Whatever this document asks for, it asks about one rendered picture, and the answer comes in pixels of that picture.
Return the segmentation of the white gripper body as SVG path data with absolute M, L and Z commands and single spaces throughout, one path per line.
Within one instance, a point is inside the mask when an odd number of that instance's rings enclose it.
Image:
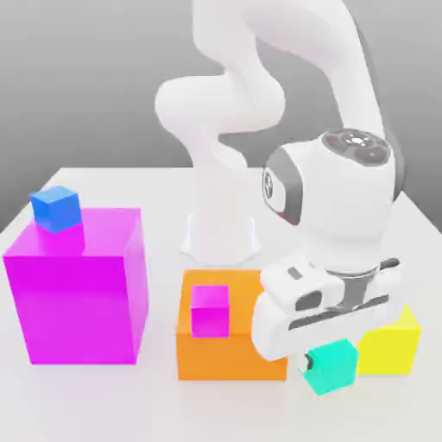
M 365 332 L 395 322 L 403 310 L 399 266 L 360 275 L 273 266 L 262 271 L 261 284 L 251 337 L 268 361 L 345 338 L 357 344 Z

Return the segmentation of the small teal cube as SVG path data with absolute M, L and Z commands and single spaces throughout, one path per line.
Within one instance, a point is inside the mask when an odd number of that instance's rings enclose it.
M 313 367 L 304 379 L 317 395 L 350 386 L 356 379 L 359 353 L 346 338 L 310 349 Z

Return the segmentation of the small magenta cube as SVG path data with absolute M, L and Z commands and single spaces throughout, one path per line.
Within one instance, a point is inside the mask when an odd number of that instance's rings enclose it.
M 230 336 L 230 293 L 227 285 L 194 285 L 191 298 L 193 338 Z

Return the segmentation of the small blue cube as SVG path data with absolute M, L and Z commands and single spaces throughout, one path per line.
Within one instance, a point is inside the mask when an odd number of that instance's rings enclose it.
M 64 187 L 52 186 L 30 195 L 35 223 L 58 233 L 82 223 L 79 195 Z

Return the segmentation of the large orange box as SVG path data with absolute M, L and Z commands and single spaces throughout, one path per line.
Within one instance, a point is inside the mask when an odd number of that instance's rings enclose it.
M 193 338 L 191 298 L 194 285 L 227 285 L 230 336 Z M 250 331 L 256 299 L 262 292 L 257 269 L 192 269 L 183 274 L 176 337 L 178 378 L 183 381 L 284 381 L 287 359 L 263 359 Z

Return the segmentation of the large yellow box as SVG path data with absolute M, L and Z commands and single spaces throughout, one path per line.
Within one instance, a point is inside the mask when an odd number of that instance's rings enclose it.
M 357 373 L 363 376 L 401 376 L 411 372 L 421 327 L 405 305 L 392 325 L 365 333 L 359 342 Z

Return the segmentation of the large magenta box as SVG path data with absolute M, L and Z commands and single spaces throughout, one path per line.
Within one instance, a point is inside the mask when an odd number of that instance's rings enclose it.
M 29 223 L 3 256 L 33 364 L 134 364 L 148 316 L 138 208 L 85 208 L 59 233 Z

